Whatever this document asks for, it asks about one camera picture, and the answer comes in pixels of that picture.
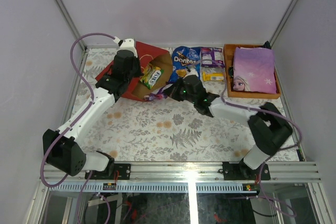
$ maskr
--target orange wooden tray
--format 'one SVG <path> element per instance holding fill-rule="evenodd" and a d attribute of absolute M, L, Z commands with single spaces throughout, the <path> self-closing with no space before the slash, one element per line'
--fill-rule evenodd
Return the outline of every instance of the orange wooden tray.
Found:
<path fill-rule="evenodd" d="M 237 97 L 237 98 L 278 99 L 281 96 L 281 90 L 280 90 L 277 72 L 275 69 L 274 69 L 274 76 L 275 76 L 275 82 L 276 82 L 276 87 L 277 87 L 276 94 L 235 91 L 233 89 L 233 78 L 229 76 L 228 70 L 229 70 L 229 67 L 233 66 L 233 58 L 234 58 L 235 50 L 237 47 L 255 48 L 255 47 L 260 47 L 260 45 L 243 45 L 243 44 L 225 44 L 224 45 L 224 63 L 225 63 L 225 72 L 226 72 L 227 95 L 229 97 Z"/>

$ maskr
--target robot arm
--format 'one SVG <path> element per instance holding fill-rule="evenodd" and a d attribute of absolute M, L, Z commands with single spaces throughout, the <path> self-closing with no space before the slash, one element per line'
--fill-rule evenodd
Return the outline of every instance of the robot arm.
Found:
<path fill-rule="evenodd" d="M 206 92 L 197 75 L 196 70 L 191 69 L 186 77 L 179 79 L 164 93 L 176 101 L 192 102 L 200 114 L 225 118 L 248 126 L 256 144 L 240 161 L 240 169 L 243 174 L 258 169 L 263 162 L 279 151 L 292 134 L 291 126 L 287 121 L 277 116 L 242 108 L 263 109 L 280 114 L 272 103 L 267 102 L 260 108 L 251 105 L 242 106 L 241 103 L 236 103 L 236 106 L 224 103 L 219 95 Z"/>
<path fill-rule="evenodd" d="M 101 115 L 124 94 L 130 81 L 141 75 L 140 61 L 135 49 L 135 41 L 119 41 L 118 50 L 111 67 L 112 72 L 105 74 L 93 90 L 93 100 L 89 98 L 84 105 L 65 124 L 56 131 L 48 129 L 43 135 L 44 152 L 59 136 L 66 131 L 48 155 L 47 163 L 64 171 L 70 176 L 77 175 L 82 169 L 96 170 L 111 175 L 114 159 L 105 153 L 84 153 L 79 147 L 88 131 Z"/>

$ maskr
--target elsa picture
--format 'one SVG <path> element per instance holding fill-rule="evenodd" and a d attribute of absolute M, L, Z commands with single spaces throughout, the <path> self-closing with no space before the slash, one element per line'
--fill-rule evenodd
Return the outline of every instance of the elsa picture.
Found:
<path fill-rule="evenodd" d="M 244 77 L 235 76 L 233 79 L 233 89 L 235 91 L 250 91 L 250 85 Z"/>

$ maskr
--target red bag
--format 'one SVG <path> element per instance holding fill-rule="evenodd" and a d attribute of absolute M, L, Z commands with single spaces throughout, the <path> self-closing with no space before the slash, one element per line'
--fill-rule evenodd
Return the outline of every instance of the red bag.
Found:
<path fill-rule="evenodd" d="M 162 75 L 151 90 L 139 82 L 140 78 L 133 78 L 127 91 L 122 95 L 122 97 L 131 100 L 144 101 L 143 97 L 145 95 L 166 85 L 166 82 L 173 72 L 173 62 L 170 53 L 165 49 L 141 42 L 136 42 L 135 48 L 137 49 L 138 57 L 140 59 L 141 72 L 145 70 L 148 63 L 163 69 Z M 99 75 L 97 75 L 97 81 L 110 70 L 112 64 L 113 61 Z"/>

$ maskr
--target floor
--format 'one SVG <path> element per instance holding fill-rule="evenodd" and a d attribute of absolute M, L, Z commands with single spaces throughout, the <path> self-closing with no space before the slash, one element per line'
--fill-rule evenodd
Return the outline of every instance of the floor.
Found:
<path fill-rule="evenodd" d="M 166 48 L 172 53 L 173 48 Z M 83 71 L 91 85 L 112 61 L 117 49 L 88 49 Z M 224 89 L 223 82 L 205 82 L 212 93 Z M 89 98 L 80 83 L 73 113 Z M 281 99 L 230 99 L 262 105 L 270 101 L 284 114 Z M 285 145 L 293 144 L 290 137 Z M 81 148 L 103 151 L 118 161 L 239 161 L 254 145 L 249 128 L 228 119 L 209 118 L 188 102 L 170 98 L 152 102 L 120 99 L 109 108 L 88 133 Z M 272 161 L 297 161 L 296 150 L 276 154 Z"/>

